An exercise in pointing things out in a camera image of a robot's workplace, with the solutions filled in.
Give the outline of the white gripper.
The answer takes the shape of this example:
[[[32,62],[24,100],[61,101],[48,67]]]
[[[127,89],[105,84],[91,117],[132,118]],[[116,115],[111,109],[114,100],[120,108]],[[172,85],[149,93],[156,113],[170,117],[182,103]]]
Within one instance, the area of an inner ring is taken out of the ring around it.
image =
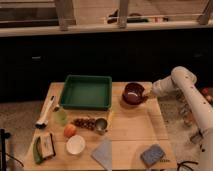
[[[177,87],[172,81],[172,78],[170,76],[167,76],[164,79],[155,81],[151,86],[150,93],[155,97],[164,97],[176,90]]]

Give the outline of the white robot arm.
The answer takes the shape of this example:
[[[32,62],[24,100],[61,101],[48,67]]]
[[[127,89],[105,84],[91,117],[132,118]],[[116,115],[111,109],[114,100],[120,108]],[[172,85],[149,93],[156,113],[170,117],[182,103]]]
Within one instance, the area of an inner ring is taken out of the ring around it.
[[[213,171],[213,107],[195,87],[197,77],[187,68],[177,66],[171,74],[152,84],[151,92],[162,97],[172,91],[181,90],[201,133],[199,171]]]

